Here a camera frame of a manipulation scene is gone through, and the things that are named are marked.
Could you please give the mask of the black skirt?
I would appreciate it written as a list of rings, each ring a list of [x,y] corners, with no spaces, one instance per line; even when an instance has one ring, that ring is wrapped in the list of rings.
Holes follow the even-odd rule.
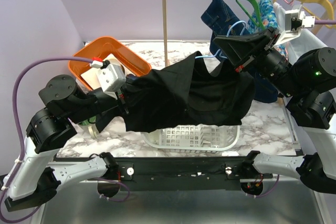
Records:
[[[153,132],[178,125],[241,125],[255,96],[250,74],[237,73],[221,62],[208,72],[199,51],[161,70],[128,81],[122,115],[117,100],[106,97],[103,111],[124,119],[126,130]]]

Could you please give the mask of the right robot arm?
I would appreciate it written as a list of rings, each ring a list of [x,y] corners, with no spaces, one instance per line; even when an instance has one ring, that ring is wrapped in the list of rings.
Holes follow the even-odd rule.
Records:
[[[290,64],[276,49],[280,32],[268,28],[244,36],[217,36],[214,43],[237,72],[255,67],[284,97],[296,124],[309,135],[316,152],[286,157],[251,151],[240,171],[249,178],[277,174],[300,180],[308,188],[335,193],[335,49],[322,47]]]

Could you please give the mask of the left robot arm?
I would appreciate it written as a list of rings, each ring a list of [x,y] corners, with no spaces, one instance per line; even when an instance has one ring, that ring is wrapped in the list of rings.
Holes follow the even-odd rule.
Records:
[[[107,152],[74,166],[52,168],[50,160],[66,142],[77,134],[73,124],[94,116],[120,116],[126,112],[120,91],[113,98],[102,89],[84,93],[69,75],[52,78],[39,96],[45,107],[31,119],[24,139],[24,157],[18,172],[2,176],[9,183],[5,206],[9,212],[39,207],[55,197],[61,189],[83,180],[125,176],[116,159]]]

